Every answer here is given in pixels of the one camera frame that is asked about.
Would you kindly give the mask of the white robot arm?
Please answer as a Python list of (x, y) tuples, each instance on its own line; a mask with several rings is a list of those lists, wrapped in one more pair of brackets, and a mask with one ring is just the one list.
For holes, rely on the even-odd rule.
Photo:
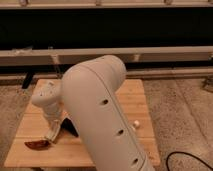
[(71, 67), (58, 84), (33, 94), (32, 103), (48, 119), (69, 114), (97, 171), (155, 171), (115, 95), (125, 78), (122, 60), (105, 55)]

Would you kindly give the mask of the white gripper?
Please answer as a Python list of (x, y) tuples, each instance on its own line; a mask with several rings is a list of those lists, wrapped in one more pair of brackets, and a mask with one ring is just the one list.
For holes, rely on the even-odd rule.
[(49, 124), (49, 130), (45, 134), (45, 138), (54, 142), (60, 132), (61, 122), (65, 117), (64, 111), (62, 108), (44, 108), (43, 111), (43, 116)]

